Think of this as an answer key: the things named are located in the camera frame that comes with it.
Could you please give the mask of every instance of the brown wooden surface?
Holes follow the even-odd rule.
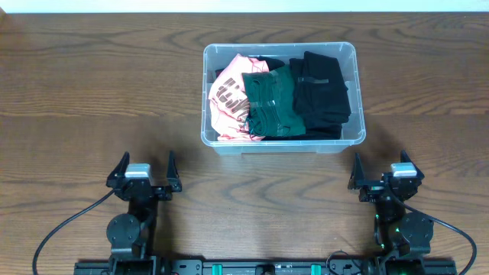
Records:
[[[200,140],[211,43],[347,40],[358,52],[367,140],[342,154],[219,157]],[[374,207],[346,189],[353,153],[374,176],[405,148],[426,174],[410,205],[463,228],[489,273],[487,14],[9,15],[0,27],[0,273],[29,274],[56,225],[105,193],[122,153],[184,192],[160,210],[163,255],[327,257],[376,249]],[[105,259],[116,197],[59,231],[42,274]],[[432,255],[471,249],[435,226]]]

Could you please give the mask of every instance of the clear plastic container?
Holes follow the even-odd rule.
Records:
[[[216,78],[215,71],[226,68],[240,53],[246,57],[272,57],[286,64],[290,58],[303,58],[310,51],[335,57],[348,87],[351,115],[343,124],[339,140],[317,141],[218,141],[219,134],[211,126],[211,111],[208,95]],[[360,144],[366,136],[364,110],[361,104],[360,80],[358,78],[357,54],[348,42],[295,43],[295,44],[210,44],[204,50],[204,74],[202,80],[202,125],[200,137],[218,154],[270,153],[270,152],[316,152],[332,154],[346,147]]]

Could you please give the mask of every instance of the green fabric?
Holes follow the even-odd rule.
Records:
[[[303,120],[293,111],[294,81],[288,65],[269,73],[243,73],[243,81],[251,106],[250,134],[291,137],[306,133]]]

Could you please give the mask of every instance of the wood grain tabletop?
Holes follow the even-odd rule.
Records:
[[[367,138],[340,154],[220,157],[200,140],[212,43],[349,41]],[[488,14],[7,15],[0,27],[0,273],[29,274],[40,241],[109,189],[124,151],[157,180],[176,153],[183,192],[160,205],[156,249],[207,259],[378,250],[374,206],[347,190],[354,152],[373,179],[406,149],[426,178],[408,203],[469,233],[489,273]],[[110,255],[111,197],[60,230],[41,274]],[[431,256],[471,255],[435,225]]]

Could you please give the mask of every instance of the pink fabric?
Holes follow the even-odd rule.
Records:
[[[265,61],[238,54],[212,84],[209,92],[211,125],[220,134],[218,141],[260,141],[264,138],[249,134],[246,118],[250,102],[241,74],[266,72]]]

